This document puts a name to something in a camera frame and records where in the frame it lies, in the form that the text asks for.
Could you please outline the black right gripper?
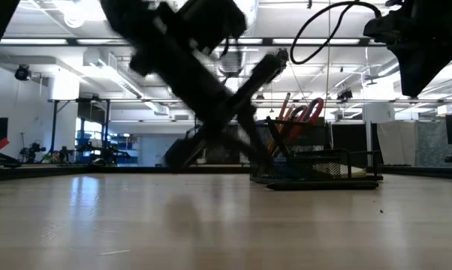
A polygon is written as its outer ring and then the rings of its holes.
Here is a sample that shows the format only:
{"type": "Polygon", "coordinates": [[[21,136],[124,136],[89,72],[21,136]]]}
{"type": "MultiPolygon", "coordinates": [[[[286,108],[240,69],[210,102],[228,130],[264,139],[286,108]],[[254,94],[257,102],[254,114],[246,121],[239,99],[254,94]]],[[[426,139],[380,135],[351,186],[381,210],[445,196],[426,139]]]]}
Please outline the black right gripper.
{"type": "Polygon", "coordinates": [[[452,0],[387,0],[386,15],[363,34],[388,44],[399,64],[402,94],[416,98],[452,61],[452,0]]]}

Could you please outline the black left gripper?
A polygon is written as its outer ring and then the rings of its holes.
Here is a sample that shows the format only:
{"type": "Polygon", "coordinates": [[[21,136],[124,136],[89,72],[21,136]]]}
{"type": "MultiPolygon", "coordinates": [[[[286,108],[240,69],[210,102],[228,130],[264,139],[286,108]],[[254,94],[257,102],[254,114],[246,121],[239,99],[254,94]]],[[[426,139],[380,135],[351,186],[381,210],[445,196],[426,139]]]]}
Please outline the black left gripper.
{"type": "Polygon", "coordinates": [[[142,76],[157,74],[173,94],[200,116],[200,148],[224,146],[248,151],[249,144],[228,128],[233,118],[246,128],[249,108],[228,111],[231,93],[201,63],[231,37],[229,1],[186,1],[175,9],[166,1],[103,0],[110,28],[135,50],[129,67],[142,76]]]}

